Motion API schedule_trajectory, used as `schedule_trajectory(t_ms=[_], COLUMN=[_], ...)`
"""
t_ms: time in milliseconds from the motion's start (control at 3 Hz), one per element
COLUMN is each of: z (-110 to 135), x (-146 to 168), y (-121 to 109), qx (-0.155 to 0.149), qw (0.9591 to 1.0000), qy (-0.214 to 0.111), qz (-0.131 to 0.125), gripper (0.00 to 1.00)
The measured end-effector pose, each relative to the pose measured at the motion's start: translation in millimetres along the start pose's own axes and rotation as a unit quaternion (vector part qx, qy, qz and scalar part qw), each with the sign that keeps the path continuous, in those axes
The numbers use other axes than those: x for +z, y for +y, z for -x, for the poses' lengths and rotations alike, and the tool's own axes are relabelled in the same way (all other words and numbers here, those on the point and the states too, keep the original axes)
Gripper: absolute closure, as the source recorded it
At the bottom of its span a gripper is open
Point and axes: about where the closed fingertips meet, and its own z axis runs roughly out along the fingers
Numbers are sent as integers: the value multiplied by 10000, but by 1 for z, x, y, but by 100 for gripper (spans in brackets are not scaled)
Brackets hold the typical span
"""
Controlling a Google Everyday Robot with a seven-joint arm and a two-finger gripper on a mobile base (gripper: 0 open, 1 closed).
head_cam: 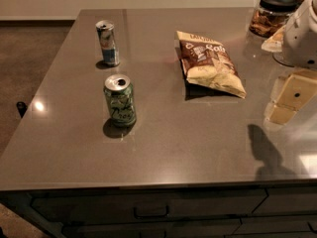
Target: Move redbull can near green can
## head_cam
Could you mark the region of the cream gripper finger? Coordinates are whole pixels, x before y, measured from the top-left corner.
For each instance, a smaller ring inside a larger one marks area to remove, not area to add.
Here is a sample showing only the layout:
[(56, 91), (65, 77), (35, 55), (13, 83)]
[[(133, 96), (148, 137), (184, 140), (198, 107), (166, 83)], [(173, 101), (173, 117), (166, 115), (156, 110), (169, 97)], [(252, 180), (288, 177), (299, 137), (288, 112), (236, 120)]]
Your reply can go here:
[(288, 123), (296, 112), (286, 107), (280, 107), (275, 103), (269, 103), (264, 111), (264, 117), (271, 123), (283, 125)]

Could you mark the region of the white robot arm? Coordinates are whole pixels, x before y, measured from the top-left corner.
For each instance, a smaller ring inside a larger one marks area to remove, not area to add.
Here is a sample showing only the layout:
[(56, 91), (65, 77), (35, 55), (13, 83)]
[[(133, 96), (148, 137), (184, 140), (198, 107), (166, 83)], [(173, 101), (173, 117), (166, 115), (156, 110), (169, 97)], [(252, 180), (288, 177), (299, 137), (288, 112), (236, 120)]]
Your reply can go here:
[(275, 81), (264, 112), (269, 122), (283, 125), (317, 94), (317, 0), (304, 0), (262, 49), (281, 64), (294, 66)]

